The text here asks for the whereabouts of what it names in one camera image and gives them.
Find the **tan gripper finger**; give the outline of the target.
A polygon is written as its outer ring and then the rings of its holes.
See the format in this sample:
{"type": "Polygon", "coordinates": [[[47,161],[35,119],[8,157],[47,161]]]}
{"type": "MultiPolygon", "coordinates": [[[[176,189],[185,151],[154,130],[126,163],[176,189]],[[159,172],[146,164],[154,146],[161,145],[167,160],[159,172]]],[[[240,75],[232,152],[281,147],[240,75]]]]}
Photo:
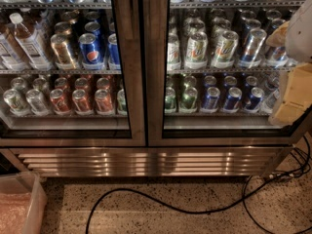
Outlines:
{"type": "Polygon", "coordinates": [[[269,123],[292,125],[312,105],[312,64],[296,66],[280,78],[280,97],[276,101],[269,123]]]}
{"type": "Polygon", "coordinates": [[[287,47],[289,43],[289,25],[290,23],[286,21],[275,29],[274,32],[266,39],[266,44],[270,47],[287,47]]]}

